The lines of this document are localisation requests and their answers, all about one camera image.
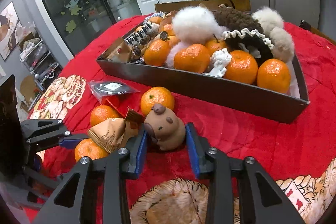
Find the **brown pyramid snack packet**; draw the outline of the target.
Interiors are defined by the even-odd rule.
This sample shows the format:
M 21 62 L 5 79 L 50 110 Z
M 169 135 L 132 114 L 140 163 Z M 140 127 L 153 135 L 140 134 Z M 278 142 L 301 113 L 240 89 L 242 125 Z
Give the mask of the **brown pyramid snack packet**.
M 88 136 L 102 149 L 112 153 L 125 147 L 127 141 L 138 135 L 145 117 L 128 109 L 125 118 L 109 118 L 88 130 Z

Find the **clear plastic cable bag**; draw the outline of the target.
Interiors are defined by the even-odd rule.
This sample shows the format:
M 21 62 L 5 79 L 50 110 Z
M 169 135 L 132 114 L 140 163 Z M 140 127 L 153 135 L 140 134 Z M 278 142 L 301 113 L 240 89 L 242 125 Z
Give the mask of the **clear plastic cable bag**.
M 103 104 L 111 96 L 137 93 L 138 90 L 121 81 L 90 81 L 88 86 L 94 97 Z

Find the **brown capybara toy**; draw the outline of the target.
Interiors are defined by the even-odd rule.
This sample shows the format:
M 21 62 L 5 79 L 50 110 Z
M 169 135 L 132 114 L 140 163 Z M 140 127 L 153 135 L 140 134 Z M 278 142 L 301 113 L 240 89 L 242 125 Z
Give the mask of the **brown capybara toy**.
M 178 148 L 186 137 L 183 121 L 173 110 L 156 103 L 144 121 L 144 128 L 161 151 Z

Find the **mandarin orange cluster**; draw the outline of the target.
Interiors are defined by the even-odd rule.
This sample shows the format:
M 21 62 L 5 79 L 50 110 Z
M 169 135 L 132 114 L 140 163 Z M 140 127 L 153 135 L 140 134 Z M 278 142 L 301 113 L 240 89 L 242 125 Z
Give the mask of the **mandarin orange cluster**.
M 209 50 L 210 56 L 212 56 L 216 51 L 226 48 L 227 45 L 224 40 L 212 39 L 205 43 L 205 47 Z

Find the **red quilted blanket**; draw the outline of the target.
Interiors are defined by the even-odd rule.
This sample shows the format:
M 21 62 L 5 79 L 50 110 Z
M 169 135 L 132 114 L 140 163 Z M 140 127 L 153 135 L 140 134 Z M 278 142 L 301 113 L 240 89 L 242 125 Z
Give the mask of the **red quilted blanket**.
M 32 113 L 30 118 L 42 118 L 42 110 L 48 103 L 57 102 L 56 91 L 61 91 L 66 80 L 114 80 L 96 59 L 144 17 L 118 22 L 78 53 L 64 67 L 51 91 L 42 96 L 35 106 L 37 114 Z M 193 122 L 200 135 L 228 156 L 255 157 L 282 190 L 297 197 L 292 202 L 305 222 L 317 223 L 335 197 L 335 45 L 291 23 L 285 23 L 285 29 L 294 38 L 310 100 L 293 123 L 278 123 L 178 94 L 174 94 L 174 111 L 185 123 Z M 81 92 L 73 108 L 55 113 L 74 133 L 89 129 L 90 113 L 98 105 L 88 85 Z M 76 162 L 74 150 L 63 147 L 46 150 L 42 159 L 42 171 L 50 178 L 68 172 Z M 127 182 L 129 203 L 133 205 L 160 182 L 178 178 L 195 178 L 186 149 L 160 153 L 148 148 L 140 178 Z

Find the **dark cardboard tray box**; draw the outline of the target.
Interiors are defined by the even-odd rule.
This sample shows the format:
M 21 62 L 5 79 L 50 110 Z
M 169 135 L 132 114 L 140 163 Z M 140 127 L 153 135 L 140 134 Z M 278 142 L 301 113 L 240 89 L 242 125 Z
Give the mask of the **dark cardboard tray box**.
M 131 80 L 148 86 L 162 86 L 172 92 L 193 97 L 216 105 L 229 107 L 282 123 L 295 120 L 309 105 L 309 97 L 302 69 L 295 55 L 292 62 L 286 63 L 290 70 L 291 82 L 287 93 L 278 93 L 260 88 L 256 80 L 244 84 L 228 79 L 174 69 L 174 56 L 192 44 L 182 42 L 176 35 L 168 36 L 165 31 L 157 34 L 145 46 L 130 47 L 124 39 L 144 21 L 159 24 L 171 23 L 175 14 L 189 6 L 203 6 L 214 12 L 220 5 L 230 6 L 250 14 L 240 5 L 241 0 L 184 1 L 157 4 L 156 12 L 146 17 L 127 34 L 115 40 L 98 58 L 101 69 L 110 76 Z M 165 63 L 160 66 L 146 65 L 143 55 L 155 40 L 163 40 L 170 46 Z

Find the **black white hair clip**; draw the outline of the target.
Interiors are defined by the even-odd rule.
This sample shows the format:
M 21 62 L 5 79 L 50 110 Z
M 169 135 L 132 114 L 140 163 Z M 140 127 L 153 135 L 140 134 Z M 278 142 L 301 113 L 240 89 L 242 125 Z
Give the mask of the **black white hair clip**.
M 159 33 L 159 24 L 144 21 L 124 41 L 130 47 L 145 46 Z

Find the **tray mandarin middle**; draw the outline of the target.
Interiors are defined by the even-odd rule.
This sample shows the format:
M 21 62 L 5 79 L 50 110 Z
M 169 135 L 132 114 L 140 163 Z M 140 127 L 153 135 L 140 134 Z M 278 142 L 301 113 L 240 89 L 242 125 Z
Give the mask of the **tray mandarin middle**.
M 155 40 L 147 48 L 143 55 L 143 59 L 146 65 L 160 67 L 162 66 L 168 54 L 170 53 L 170 46 L 163 40 Z

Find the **tray mandarin far right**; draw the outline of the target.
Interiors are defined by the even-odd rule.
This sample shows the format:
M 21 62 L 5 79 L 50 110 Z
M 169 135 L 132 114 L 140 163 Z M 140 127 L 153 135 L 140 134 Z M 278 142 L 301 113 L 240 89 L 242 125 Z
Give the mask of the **tray mandarin far right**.
M 290 70 L 281 60 L 269 59 L 258 69 L 256 83 L 260 88 L 285 94 L 289 90 L 290 82 Z

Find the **white small figurine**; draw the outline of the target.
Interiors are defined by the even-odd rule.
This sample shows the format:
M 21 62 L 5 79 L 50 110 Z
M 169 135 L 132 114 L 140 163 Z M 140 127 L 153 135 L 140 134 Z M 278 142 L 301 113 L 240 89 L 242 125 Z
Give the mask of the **white small figurine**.
M 231 62 L 232 56 L 226 48 L 213 53 L 210 58 L 210 71 L 206 75 L 222 78 L 227 69 L 226 67 Z

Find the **tray mandarin left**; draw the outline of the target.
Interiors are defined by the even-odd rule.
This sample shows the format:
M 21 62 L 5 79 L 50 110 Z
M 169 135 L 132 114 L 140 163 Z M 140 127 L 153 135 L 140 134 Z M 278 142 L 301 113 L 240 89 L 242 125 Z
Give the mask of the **tray mandarin left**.
M 168 36 L 175 36 L 175 32 L 173 30 L 173 25 L 171 23 L 160 26 L 159 31 L 165 31 Z

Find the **beige fluffy pompom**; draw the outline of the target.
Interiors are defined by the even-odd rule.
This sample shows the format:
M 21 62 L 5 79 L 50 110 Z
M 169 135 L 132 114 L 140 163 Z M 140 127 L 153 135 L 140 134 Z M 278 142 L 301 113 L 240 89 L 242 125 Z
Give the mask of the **beige fluffy pompom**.
M 292 36 L 284 29 L 275 27 L 269 34 L 274 49 L 272 55 L 284 63 L 292 62 L 294 58 L 294 42 Z

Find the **black white frilled scrunchie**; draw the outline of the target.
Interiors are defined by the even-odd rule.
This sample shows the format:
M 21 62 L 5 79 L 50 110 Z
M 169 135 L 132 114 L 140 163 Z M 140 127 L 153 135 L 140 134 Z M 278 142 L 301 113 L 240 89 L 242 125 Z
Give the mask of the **black white frilled scrunchie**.
M 224 31 L 222 38 L 230 50 L 242 50 L 251 54 L 259 65 L 273 58 L 274 45 L 258 30 L 250 31 L 248 28 L 243 28 L 240 31 Z

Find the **white fluffy pompom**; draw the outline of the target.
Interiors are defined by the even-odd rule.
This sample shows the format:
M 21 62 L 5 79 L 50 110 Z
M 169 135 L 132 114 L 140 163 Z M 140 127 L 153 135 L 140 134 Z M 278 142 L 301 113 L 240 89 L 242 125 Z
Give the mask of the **white fluffy pompom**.
M 176 36 L 185 43 L 205 44 L 211 39 L 221 38 L 226 26 L 220 26 L 214 14 L 203 6 L 189 6 L 179 10 L 171 24 Z

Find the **cream fluffy pompom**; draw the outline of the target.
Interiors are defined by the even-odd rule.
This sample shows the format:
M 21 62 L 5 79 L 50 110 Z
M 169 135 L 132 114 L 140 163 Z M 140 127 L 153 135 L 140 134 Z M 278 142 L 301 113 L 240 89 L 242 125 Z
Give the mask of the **cream fluffy pompom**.
M 258 20 L 266 36 L 269 36 L 275 27 L 284 28 L 282 16 L 276 10 L 272 10 L 266 6 L 254 12 L 252 18 Z

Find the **brown knitted plush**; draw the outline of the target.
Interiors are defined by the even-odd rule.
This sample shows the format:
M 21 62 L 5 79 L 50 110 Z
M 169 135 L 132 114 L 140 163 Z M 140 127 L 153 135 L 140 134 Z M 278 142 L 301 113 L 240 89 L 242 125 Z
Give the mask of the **brown knitted plush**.
M 244 28 L 248 28 L 250 31 L 258 30 L 261 34 L 264 33 L 257 19 L 230 6 L 220 5 L 214 12 L 214 17 L 220 26 L 225 26 L 230 31 L 241 31 Z

